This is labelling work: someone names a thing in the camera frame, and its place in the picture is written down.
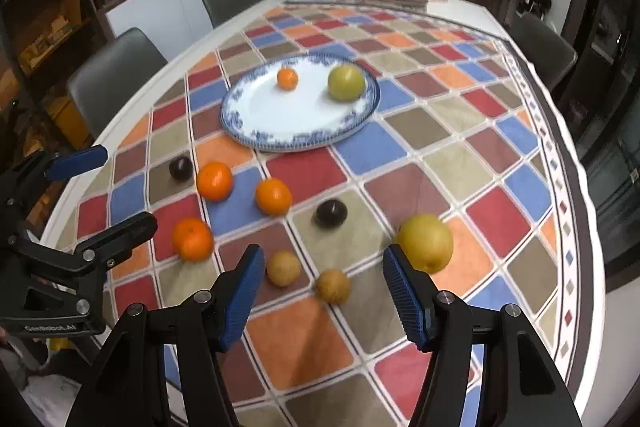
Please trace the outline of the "large orange mandarin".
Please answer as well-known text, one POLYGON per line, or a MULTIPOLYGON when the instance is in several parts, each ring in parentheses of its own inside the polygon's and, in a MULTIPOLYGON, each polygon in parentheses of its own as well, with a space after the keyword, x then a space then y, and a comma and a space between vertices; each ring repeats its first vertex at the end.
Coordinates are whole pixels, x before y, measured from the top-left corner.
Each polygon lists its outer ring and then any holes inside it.
POLYGON ((175 224, 171 244, 181 260, 202 262, 213 254, 214 236, 205 221, 189 217, 175 224))

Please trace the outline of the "small orange mandarin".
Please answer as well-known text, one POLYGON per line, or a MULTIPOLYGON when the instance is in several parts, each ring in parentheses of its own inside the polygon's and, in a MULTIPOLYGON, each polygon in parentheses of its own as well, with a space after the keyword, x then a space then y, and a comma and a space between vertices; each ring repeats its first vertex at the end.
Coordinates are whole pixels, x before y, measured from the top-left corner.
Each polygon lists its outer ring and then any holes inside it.
POLYGON ((277 84, 283 91, 293 91, 298 85, 298 75, 294 69, 283 67, 277 72, 277 84))

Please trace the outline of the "large green pomelo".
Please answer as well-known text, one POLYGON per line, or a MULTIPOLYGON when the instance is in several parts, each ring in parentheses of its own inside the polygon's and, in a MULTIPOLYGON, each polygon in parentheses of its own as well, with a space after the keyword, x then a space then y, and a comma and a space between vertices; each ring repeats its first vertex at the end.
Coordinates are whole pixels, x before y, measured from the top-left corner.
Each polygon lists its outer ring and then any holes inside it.
POLYGON ((364 89, 366 89, 366 80, 355 65, 338 65, 329 73, 329 95, 337 101, 355 101, 363 94, 364 89))

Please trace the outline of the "large yellow pear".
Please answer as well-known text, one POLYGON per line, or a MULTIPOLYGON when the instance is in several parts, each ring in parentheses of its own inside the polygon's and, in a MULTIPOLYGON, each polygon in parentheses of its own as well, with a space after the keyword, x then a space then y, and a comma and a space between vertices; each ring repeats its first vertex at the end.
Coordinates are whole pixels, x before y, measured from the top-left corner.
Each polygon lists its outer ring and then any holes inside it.
POLYGON ((452 233, 439 217, 418 213, 398 229, 396 243, 413 269, 435 274, 446 268, 454 253, 452 233))

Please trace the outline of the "small brown russet pear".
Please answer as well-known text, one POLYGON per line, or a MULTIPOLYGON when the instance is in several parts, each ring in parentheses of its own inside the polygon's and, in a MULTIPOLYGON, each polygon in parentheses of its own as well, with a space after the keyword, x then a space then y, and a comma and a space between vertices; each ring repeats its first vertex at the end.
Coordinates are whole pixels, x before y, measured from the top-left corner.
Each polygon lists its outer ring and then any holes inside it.
POLYGON ((286 287, 300 277, 302 266, 292 251, 278 251, 269 257, 266 273, 271 283, 278 287, 286 287))

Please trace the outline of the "small dark plum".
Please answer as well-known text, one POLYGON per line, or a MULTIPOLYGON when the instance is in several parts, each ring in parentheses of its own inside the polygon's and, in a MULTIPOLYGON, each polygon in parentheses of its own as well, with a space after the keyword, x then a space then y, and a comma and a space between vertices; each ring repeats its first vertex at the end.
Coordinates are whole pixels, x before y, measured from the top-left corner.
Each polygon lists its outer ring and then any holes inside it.
POLYGON ((186 182, 192 179, 193 164, 188 155, 180 155, 169 161, 169 174, 176 182, 186 182))

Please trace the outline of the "blue white oval plate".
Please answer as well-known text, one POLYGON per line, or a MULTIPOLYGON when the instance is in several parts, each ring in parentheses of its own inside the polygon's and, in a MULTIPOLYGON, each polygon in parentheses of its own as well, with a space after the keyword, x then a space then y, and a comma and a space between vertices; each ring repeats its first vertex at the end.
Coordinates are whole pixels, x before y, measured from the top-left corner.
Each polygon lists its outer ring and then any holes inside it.
POLYGON ((357 132, 373 115, 381 89, 370 72, 345 57, 309 52, 278 57, 244 72, 224 96, 222 129, 233 140, 263 152, 293 153, 336 143, 357 132), (355 101, 332 98, 328 77, 334 67, 357 66, 366 89, 355 101), (277 72, 295 70, 298 85, 283 91, 277 72))

